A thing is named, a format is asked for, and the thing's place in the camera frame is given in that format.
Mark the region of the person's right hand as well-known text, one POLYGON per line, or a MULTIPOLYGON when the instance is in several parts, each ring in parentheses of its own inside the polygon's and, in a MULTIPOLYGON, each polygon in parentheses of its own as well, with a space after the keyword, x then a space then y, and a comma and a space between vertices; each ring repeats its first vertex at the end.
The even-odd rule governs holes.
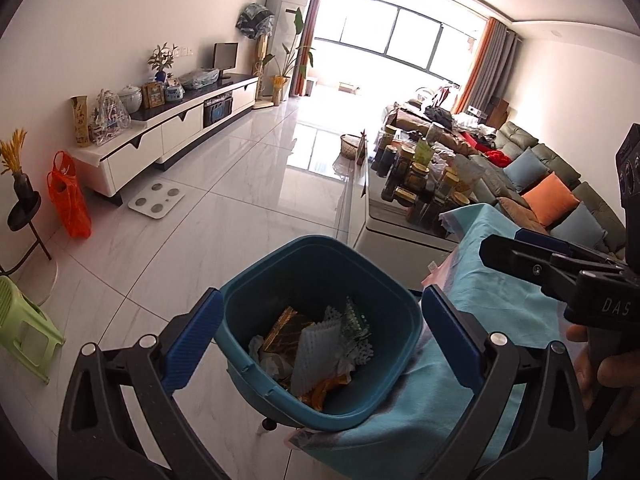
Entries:
POLYGON ((588 349, 584 347, 574 361, 574 369, 582 395, 582 403, 586 410, 592 404, 592 388, 595 384, 614 389, 630 389, 629 399, 610 430, 613 436, 623 434, 638 422, 640 406, 640 356, 638 351, 609 356, 597 368, 594 368, 589 359, 588 349))

